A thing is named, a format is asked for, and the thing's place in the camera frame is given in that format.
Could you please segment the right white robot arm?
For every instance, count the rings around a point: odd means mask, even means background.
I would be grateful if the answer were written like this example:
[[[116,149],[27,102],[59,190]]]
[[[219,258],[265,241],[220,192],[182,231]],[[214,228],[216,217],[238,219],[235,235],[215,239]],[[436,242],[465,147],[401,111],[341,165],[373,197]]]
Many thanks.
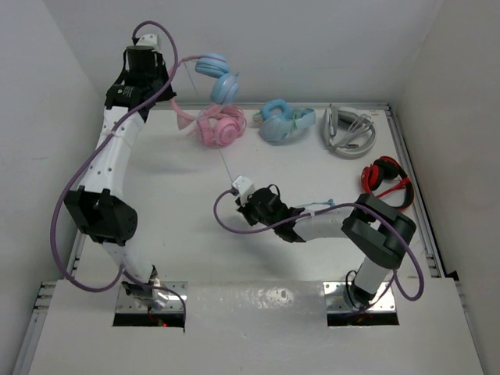
[[[353,206],[332,206],[314,214],[287,206],[270,187],[233,182],[237,210],[251,226],[272,228],[282,240],[305,243],[320,238],[347,238],[365,256],[351,285],[347,303],[355,309],[369,305],[390,271],[402,264],[405,247],[416,232],[413,220],[374,195],[363,193]]]

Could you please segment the blue pink cat-ear headphones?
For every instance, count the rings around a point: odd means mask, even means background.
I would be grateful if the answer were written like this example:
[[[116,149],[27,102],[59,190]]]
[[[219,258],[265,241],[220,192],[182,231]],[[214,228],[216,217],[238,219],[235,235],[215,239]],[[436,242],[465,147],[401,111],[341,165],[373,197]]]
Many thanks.
[[[236,96],[239,89],[238,75],[230,71],[227,59],[222,55],[218,55],[216,53],[190,55],[180,61],[181,64],[186,64],[188,62],[195,63],[196,73],[211,77],[216,80],[216,83],[213,85],[210,92],[210,104],[201,109],[197,115],[191,115],[185,112],[176,103],[175,99],[170,99],[170,106],[177,115],[177,127],[179,130],[183,130],[190,125],[195,125],[195,121],[198,118],[199,113],[211,105],[235,105],[234,97]]]

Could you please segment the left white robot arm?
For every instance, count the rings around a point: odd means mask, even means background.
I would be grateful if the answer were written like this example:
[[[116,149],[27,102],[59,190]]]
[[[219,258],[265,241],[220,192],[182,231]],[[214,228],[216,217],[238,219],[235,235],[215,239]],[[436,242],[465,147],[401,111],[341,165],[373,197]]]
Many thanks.
[[[120,75],[106,93],[98,154],[64,198],[79,231],[101,245],[127,277],[122,283],[126,294],[156,310],[166,305],[169,295],[159,289],[156,268],[129,244],[138,214],[125,202],[123,182],[134,142],[156,103],[153,96],[168,79],[158,46],[126,47]]]

